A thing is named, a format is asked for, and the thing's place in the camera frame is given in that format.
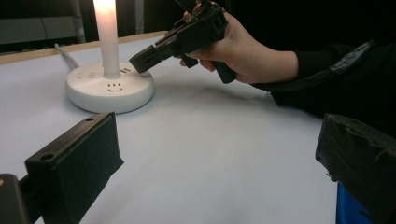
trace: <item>black sleeve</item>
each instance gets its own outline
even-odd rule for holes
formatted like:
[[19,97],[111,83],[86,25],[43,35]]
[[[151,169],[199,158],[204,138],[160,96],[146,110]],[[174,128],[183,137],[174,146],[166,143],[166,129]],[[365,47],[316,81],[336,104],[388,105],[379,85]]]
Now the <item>black sleeve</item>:
[[[342,63],[351,50],[348,46],[332,45],[316,52],[295,51],[299,76],[290,84],[305,80],[304,84],[311,85],[284,91],[282,83],[278,83],[277,88],[267,91],[280,106],[301,108],[320,118],[326,113],[343,115],[395,136],[396,45],[372,45],[347,70],[331,73],[334,64]],[[318,74],[331,76],[324,81],[311,78]],[[253,86],[266,90],[265,84]]]

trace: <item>person's hand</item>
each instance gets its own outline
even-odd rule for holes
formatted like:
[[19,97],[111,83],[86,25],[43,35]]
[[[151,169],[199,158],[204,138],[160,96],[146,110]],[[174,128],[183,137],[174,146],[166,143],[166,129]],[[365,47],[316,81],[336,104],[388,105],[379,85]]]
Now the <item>person's hand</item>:
[[212,61],[224,62],[244,83],[268,83],[293,80],[297,77],[298,61],[292,51],[269,49],[255,40],[232,15],[224,12],[228,22],[224,38],[197,49],[187,56],[197,59],[209,71],[215,71]]

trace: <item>table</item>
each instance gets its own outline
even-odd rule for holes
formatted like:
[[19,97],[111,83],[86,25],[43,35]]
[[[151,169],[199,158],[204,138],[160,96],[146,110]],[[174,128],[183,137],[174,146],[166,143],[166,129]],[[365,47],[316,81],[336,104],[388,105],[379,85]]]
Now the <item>table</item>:
[[[120,61],[162,34],[120,42]],[[97,63],[95,44],[65,48],[79,64]],[[65,94],[72,64],[46,52],[0,57],[8,59],[0,65],[0,172],[18,179],[27,158],[93,115]],[[124,164],[81,223],[335,223],[337,186],[315,160],[320,119],[175,58],[149,71],[150,101],[116,116]]]

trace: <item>white cable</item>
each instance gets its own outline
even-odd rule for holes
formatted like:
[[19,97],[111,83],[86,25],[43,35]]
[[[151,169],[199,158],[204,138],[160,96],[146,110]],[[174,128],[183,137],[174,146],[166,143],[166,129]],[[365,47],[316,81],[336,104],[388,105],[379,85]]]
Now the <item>white cable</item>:
[[56,48],[57,50],[59,50],[59,51],[62,53],[62,55],[63,55],[66,59],[68,59],[76,68],[79,67],[79,65],[78,65],[78,63],[76,62],[76,60],[74,60],[74,59],[72,58],[72,56],[70,56],[70,54],[67,53],[64,49],[62,49],[61,47],[59,47],[58,44],[55,44],[55,48]]

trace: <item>finger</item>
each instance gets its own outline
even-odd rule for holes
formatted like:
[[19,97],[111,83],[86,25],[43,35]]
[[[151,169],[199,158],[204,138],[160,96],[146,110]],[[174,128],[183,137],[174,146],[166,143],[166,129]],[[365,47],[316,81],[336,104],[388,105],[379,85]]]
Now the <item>finger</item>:
[[199,62],[202,67],[206,68],[207,70],[214,72],[216,70],[215,65],[209,60],[200,60]]
[[183,67],[186,67],[186,66],[187,66],[187,65],[184,63],[183,60],[180,60],[180,65],[183,66]]
[[208,46],[202,47],[200,49],[196,49],[190,53],[187,53],[186,55],[193,58],[193,59],[203,59],[203,60],[212,60],[212,51],[214,48],[214,45],[216,45],[217,42],[211,43]]

